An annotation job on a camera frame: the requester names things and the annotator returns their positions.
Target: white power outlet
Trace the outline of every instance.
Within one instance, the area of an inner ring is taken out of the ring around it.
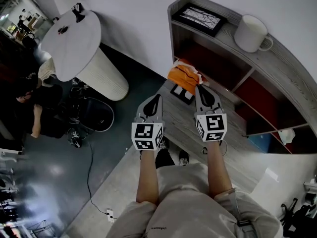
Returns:
[[[107,215],[108,217],[108,221],[112,224],[114,223],[114,218],[113,218],[113,211],[111,209],[106,209],[106,212],[109,213],[109,215]]]

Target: white cube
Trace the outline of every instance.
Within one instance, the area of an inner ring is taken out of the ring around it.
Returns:
[[[199,115],[196,128],[204,142],[223,140],[227,132],[227,114]]]
[[[156,150],[163,135],[163,123],[132,123],[131,138],[137,150]]]

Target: sneaker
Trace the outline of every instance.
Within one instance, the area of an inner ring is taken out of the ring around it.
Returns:
[[[179,152],[179,165],[180,166],[185,166],[189,163],[189,155],[187,152],[181,150]]]
[[[158,145],[158,151],[162,149],[168,149],[169,148],[169,140],[166,137],[163,137]]]

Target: hand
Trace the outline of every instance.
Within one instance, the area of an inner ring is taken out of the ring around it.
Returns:
[[[42,108],[40,105],[35,104],[35,105],[34,105],[34,109],[33,109],[34,116],[35,116],[35,117],[40,117],[41,114],[42,114],[42,110],[43,110],[43,108]]]

